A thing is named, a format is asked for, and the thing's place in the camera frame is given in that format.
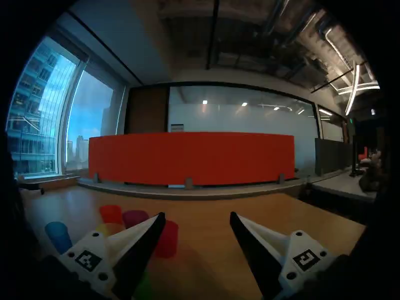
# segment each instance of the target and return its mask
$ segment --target glass wall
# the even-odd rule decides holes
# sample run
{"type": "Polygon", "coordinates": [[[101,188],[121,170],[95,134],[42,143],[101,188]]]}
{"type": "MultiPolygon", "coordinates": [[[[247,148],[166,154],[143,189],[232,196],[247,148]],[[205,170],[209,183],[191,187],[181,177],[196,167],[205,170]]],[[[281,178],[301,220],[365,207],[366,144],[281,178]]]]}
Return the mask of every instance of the glass wall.
{"type": "Polygon", "coordinates": [[[23,71],[6,132],[17,174],[54,174],[61,112],[79,60],[46,37],[23,71]]]}
{"type": "Polygon", "coordinates": [[[226,86],[171,87],[168,131],[176,128],[187,132],[291,135],[296,176],[315,174],[316,116],[311,104],[297,99],[226,86]]]}
{"type": "MultiPolygon", "coordinates": [[[[66,41],[59,33],[55,40],[66,41]]],[[[88,168],[89,138],[116,134],[125,81],[94,54],[55,40],[37,47],[11,101],[6,132],[15,176],[88,168]]]]}
{"type": "Polygon", "coordinates": [[[349,142],[346,120],[340,115],[319,106],[322,136],[324,140],[349,142]]]}

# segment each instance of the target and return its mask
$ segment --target plastic cup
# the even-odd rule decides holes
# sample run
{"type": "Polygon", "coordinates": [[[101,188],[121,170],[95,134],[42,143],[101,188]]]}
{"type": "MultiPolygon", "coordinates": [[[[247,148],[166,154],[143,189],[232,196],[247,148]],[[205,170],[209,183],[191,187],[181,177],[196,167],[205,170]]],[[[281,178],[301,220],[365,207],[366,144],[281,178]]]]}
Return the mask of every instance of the plastic cup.
{"type": "Polygon", "coordinates": [[[99,211],[104,223],[124,225],[122,210],[119,205],[104,205],[100,207],[99,211]]]}
{"type": "Polygon", "coordinates": [[[175,222],[167,220],[165,227],[159,237],[154,254],[158,258],[169,259],[177,253],[178,248],[178,229],[175,222]]]}
{"type": "Polygon", "coordinates": [[[72,247],[68,228],[64,223],[50,222],[44,227],[44,231],[59,254],[65,253],[72,247]]]}
{"type": "Polygon", "coordinates": [[[146,221],[149,215],[144,210],[128,210],[122,214],[122,220],[126,229],[131,228],[143,221],[146,221]]]}
{"type": "Polygon", "coordinates": [[[102,233],[107,238],[116,235],[121,231],[124,231],[125,227],[124,225],[121,224],[106,223],[106,224],[99,224],[95,230],[102,233]]]}
{"type": "Polygon", "coordinates": [[[150,284],[149,276],[146,271],[137,285],[133,298],[135,300],[150,300],[152,299],[152,285],[150,284]]]}

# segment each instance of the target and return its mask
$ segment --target red panel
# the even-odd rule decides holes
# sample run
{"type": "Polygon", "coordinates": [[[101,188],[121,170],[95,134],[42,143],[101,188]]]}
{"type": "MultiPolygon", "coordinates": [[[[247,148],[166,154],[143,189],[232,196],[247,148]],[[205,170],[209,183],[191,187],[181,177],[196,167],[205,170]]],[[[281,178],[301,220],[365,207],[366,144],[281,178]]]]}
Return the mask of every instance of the red panel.
{"type": "Polygon", "coordinates": [[[232,185],[295,177],[291,135],[239,132],[137,133],[92,137],[89,174],[149,185],[232,185]]]}

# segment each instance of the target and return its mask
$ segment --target desk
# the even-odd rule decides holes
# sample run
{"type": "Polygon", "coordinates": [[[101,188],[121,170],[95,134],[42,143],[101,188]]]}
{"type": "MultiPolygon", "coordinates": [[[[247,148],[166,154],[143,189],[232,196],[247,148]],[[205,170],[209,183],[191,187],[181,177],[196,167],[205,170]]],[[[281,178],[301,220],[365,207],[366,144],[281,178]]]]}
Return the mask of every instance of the desk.
{"type": "Polygon", "coordinates": [[[231,211],[285,235],[301,229],[334,254],[349,254],[364,226],[286,194],[209,200],[173,201],[133,198],[73,186],[25,201],[26,216],[43,250],[55,253],[44,227],[61,221],[73,243],[101,223],[98,208],[117,204],[145,210],[179,225],[177,254],[152,258],[147,273],[154,299],[250,299],[261,293],[229,225],[231,211]]]}
{"type": "Polygon", "coordinates": [[[329,179],[314,182],[312,186],[317,190],[338,196],[371,203],[374,202],[377,193],[362,191],[359,185],[361,175],[357,177],[351,177],[349,176],[350,173],[351,171],[329,179]]]}

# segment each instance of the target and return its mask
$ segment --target cloud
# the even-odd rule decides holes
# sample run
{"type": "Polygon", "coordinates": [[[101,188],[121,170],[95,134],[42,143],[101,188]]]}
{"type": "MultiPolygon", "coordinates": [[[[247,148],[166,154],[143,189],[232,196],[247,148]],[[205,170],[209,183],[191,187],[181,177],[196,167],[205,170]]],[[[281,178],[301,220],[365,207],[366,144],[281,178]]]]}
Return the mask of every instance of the cloud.
{"type": "Polygon", "coordinates": [[[98,137],[100,135],[100,130],[98,128],[84,128],[83,137],[98,137]]]}

